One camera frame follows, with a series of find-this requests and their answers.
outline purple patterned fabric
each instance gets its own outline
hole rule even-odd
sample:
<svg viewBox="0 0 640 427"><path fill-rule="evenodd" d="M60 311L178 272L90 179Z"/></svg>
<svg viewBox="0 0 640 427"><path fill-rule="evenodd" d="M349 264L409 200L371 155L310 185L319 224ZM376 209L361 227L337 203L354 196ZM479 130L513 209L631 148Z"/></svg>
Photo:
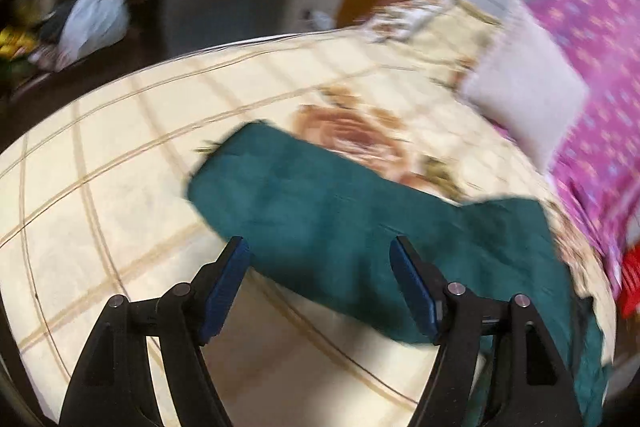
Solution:
<svg viewBox="0 0 640 427"><path fill-rule="evenodd" d="M640 0L528 5L591 89L552 175L617 296L626 224L640 198Z"/></svg>

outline teal towel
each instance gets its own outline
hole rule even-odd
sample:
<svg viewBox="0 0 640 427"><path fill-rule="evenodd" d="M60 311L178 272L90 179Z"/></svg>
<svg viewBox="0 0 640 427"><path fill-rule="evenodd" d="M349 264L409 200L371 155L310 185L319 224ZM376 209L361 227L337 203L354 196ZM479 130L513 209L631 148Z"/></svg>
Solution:
<svg viewBox="0 0 640 427"><path fill-rule="evenodd" d="M586 334L574 333L572 280L537 201L454 206L262 122L240 128L211 154L188 198L222 237L244 236L258 272L396 341L429 341L389 266L396 235L479 296L529 295L568 366L579 348L578 401L594 417L587 425L599 422L602 333L591 309ZM490 339L483 340L488 354Z"/></svg>

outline red object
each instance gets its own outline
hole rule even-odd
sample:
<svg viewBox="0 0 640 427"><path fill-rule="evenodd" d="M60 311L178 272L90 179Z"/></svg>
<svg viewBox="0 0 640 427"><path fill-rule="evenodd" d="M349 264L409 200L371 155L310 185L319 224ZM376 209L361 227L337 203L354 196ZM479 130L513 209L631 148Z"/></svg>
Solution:
<svg viewBox="0 0 640 427"><path fill-rule="evenodd" d="M624 319L628 319L640 304L640 243L627 250L622 260L622 292L618 307Z"/></svg>

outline cream bedspread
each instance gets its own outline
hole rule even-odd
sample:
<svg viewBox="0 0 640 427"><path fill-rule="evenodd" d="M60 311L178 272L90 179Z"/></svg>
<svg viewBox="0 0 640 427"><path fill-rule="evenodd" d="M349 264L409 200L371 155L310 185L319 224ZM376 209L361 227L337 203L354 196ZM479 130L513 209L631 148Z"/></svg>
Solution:
<svg viewBox="0 0 640 427"><path fill-rule="evenodd" d="M58 418L111 295L160 296L220 253L223 241L183 198L184 184L202 160L197 149L254 119L451 200L543 201L578 294L595 297L610 360L615 311L593 251L524 154L438 85L449 78L442 67L455 71L478 52L463 40L446 60L425 56L419 42L373 44L357 30L203 52L94 90L3 152L0 288L44 410ZM148 347L162 417L178 425L157 339ZM253 272L204 347L239 427L404 426L434 355Z"/></svg>

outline pillow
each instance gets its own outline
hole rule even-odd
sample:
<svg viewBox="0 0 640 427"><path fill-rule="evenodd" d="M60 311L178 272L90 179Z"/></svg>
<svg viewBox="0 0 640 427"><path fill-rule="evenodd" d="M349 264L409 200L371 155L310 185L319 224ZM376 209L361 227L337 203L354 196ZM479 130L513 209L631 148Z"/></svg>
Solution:
<svg viewBox="0 0 640 427"><path fill-rule="evenodd" d="M588 92L551 36L516 0L503 33L460 89L464 100L509 131L543 174Z"/></svg>

